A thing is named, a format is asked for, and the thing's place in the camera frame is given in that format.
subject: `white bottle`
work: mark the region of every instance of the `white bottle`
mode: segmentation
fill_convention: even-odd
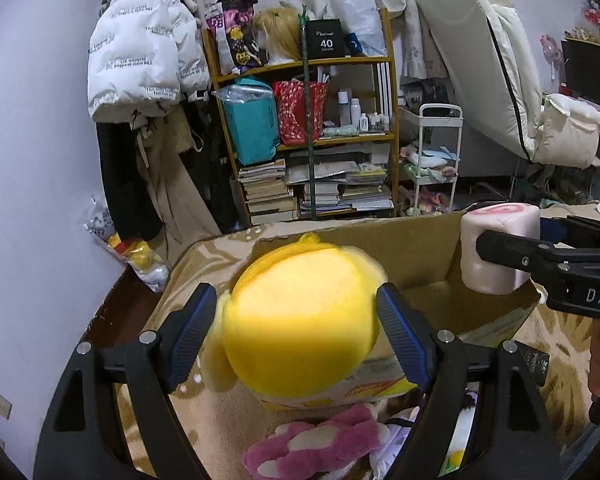
[[[369,119],[367,118],[366,114],[360,114],[360,120],[358,121],[358,129],[361,132],[369,131]]]
[[[346,90],[338,92],[338,104],[340,105],[340,126],[349,126],[351,123],[351,110],[349,107],[349,95]]]
[[[360,100],[355,97],[351,100],[351,124],[358,124],[360,120]]]

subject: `human hand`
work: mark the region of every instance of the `human hand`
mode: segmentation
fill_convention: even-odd
[[[600,397],[600,319],[591,324],[591,360],[589,361],[589,391]]]

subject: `teal bag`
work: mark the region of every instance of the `teal bag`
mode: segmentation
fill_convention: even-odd
[[[240,163],[250,166],[269,162],[276,156],[276,147],[280,143],[273,90],[266,83],[251,77],[241,77],[235,84],[268,90],[262,93],[262,97],[243,103],[224,102],[224,110]]]

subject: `dark floor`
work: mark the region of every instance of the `dark floor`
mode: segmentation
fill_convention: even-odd
[[[83,339],[91,341],[96,348],[131,341],[142,331],[161,296],[152,292],[127,267],[91,321]]]

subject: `pink and white stuffed animal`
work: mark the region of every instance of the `pink and white stuffed animal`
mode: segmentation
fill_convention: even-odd
[[[314,426],[292,422],[251,446],[242,463],[256,480],[306,480],[337,471],[379,449],[390,436],[371,404],[356,404]]]

